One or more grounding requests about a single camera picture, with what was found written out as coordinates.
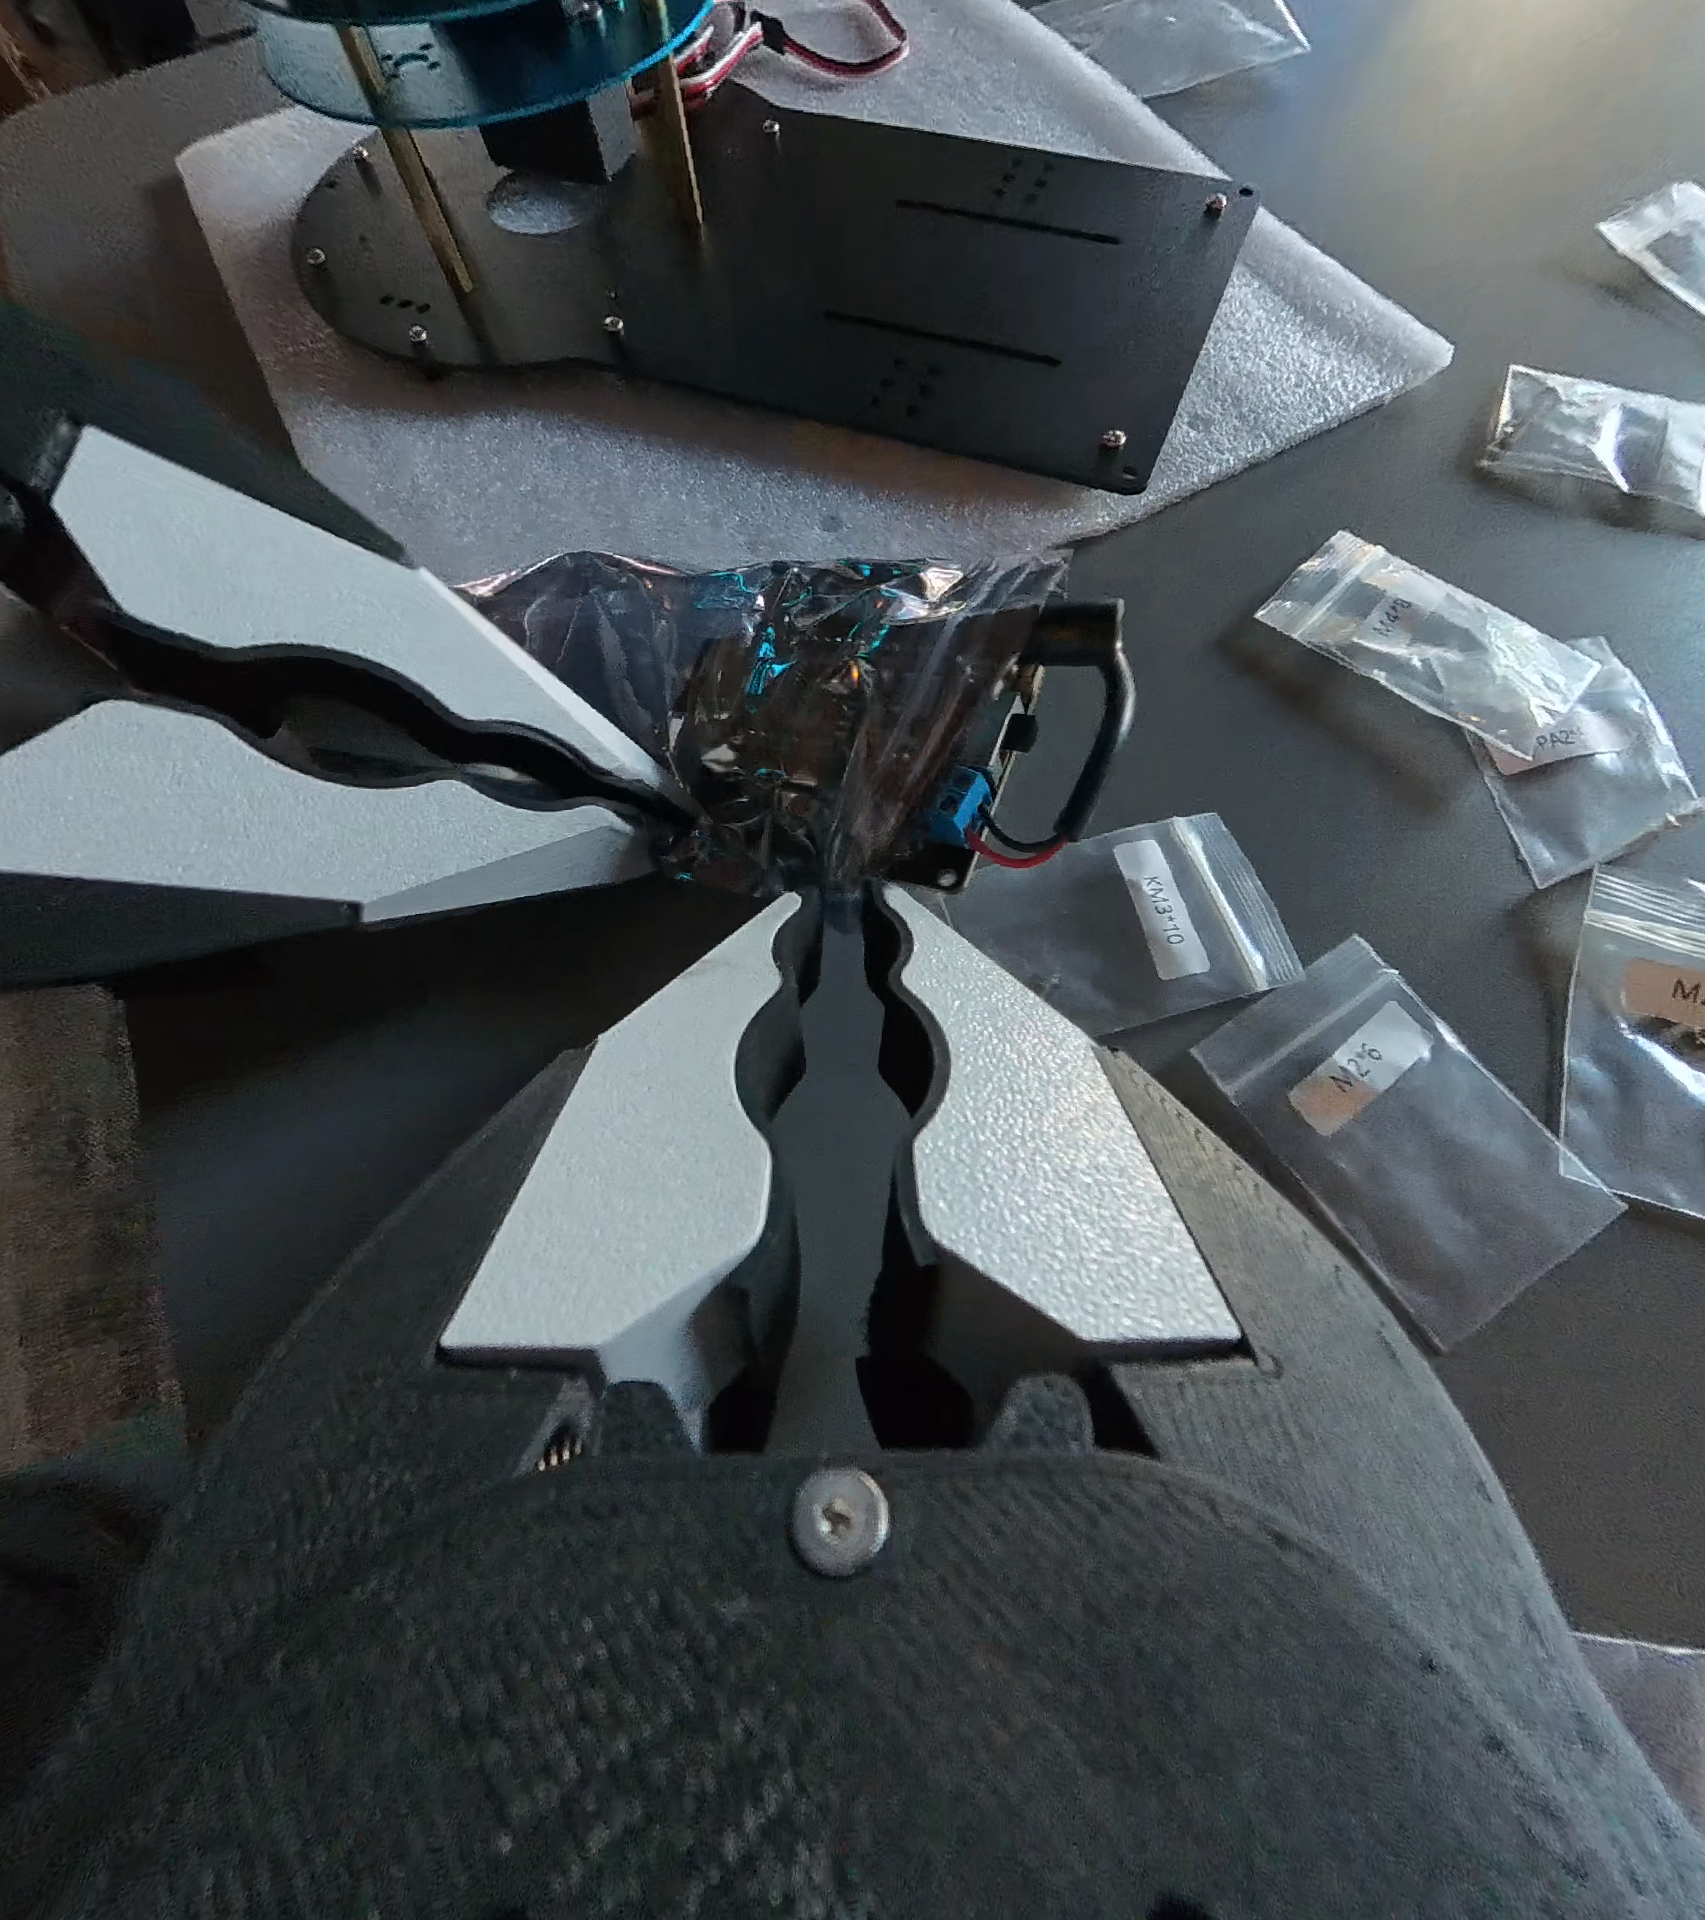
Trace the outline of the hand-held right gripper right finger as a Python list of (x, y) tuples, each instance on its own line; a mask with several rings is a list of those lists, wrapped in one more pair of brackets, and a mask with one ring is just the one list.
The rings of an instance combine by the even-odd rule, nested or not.
[(891, 1157), (861, 1394), (895, 1452), (1157, 1455), (1127, 1369), (1244, 1332), (1101, 1045), (907, 893), (864, 901)]

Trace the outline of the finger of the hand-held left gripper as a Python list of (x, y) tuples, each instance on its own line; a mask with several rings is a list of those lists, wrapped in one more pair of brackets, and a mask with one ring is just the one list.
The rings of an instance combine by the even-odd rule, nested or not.
[(84, 426), (47, 497), (114, 607), (233, 659), (370, 669), (434, 712), (522, 733), (598, 778), (679, 804), (679, 782), (432, 573), (286, 516)]
[(343, 908), (363, 926), (638, 878), (658, 756), (437, 579), (246, 588), (89, 636), (0, 588), (0, 878)]

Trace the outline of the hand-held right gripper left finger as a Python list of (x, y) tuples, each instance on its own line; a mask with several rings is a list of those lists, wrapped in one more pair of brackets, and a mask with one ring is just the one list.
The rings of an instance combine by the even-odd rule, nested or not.
[(438, 1354), (665, 1392), (697, 1451), (797, 1317), (770, 1128), (807, 1069), (810, 901), (784, 894), (588, 1050)]

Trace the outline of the silver plastic parts bag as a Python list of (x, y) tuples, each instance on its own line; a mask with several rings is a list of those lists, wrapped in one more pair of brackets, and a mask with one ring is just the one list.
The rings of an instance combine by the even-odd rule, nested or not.
[(667, 873), (842, 898), (967, 876), (1018, 660), (1068, 566), (1042, 548), (692, 573), (574, 551), (458, 593), (687, 792)]

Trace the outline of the black circuit board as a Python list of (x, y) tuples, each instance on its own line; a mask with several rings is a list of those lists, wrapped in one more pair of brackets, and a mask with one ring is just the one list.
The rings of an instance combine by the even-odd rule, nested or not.
[(670, 771), (692, 822), (674, 873), (748, 898), (905, 874), (959, 855), (971, 818), (1035, 734), (1046, 612), (826, 629), (758, 625), (704, 646), (672, 707)]

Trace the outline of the scattered small clear parts bags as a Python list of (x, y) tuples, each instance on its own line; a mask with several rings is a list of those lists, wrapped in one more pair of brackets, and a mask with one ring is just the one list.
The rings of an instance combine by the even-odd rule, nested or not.
[[(1406, 1295), (1493, 1293), (1558, 1197), (1563, 1019), (1586, 880), (1541, 893), (1462, 733), (1257, 618), (1337, 532), (1558, 636), (1606, 639), (1705, 795), (1705, 532), (1657, 502), (1557, 502), (1481, 468), (1507, 372), (1705, 404), (1705, 320), (1599, 223), (1705, 186), (1705, 5), (1299, 5), (1311, 53), (1164, 115), (1266, 209), (1452, 346), (1447, 371), (1085, 547), (1073, 585), (1123, 598), (1140, 715), (1103, 829), (1212, 811), (1301, 958), (1366, 943), (1397, 985), (1212, 1080), (1227, 1008), (1123, 1047), (1302, 1208), (1320, 1162), (1362, 1228), (1406, 1217)], [(1705, 883), (1705, 815), (1631, 866)], [(1549, 1138), (1543, 1171), (1467, 1145), (1473, 1076), (1440, 1021)], [(1434, 1372), (1576, 1628), (1705, 1648), (1705, 1219), (1629, 1202)]]

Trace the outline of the white foam sheet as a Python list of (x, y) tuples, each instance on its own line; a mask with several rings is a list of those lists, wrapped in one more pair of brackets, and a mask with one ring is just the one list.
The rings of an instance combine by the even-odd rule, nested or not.
[(1140, 497), (1095, 493), (591, 368), (407, 371), (295, 287), (293, 218), (358, 136), (251, 110), (177, 158), (303, 467), (447, 583), (603, 551), (690, 571), (1078, 544), (1443, 372), (1452, 348), (1260, 213)]

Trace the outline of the black metal base plate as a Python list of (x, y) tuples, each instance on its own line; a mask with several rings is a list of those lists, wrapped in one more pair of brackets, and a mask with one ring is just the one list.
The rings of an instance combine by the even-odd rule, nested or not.
[(298, 290), (415, 367), (600, 371), (1121, 497), (1147, 490), (1260, 211), (1240, 180), (775, 106), (697, 116), (692, 230), (642, 158), (513, 233), (457, 134), (450, 288), (384, 157), (298, 209)]

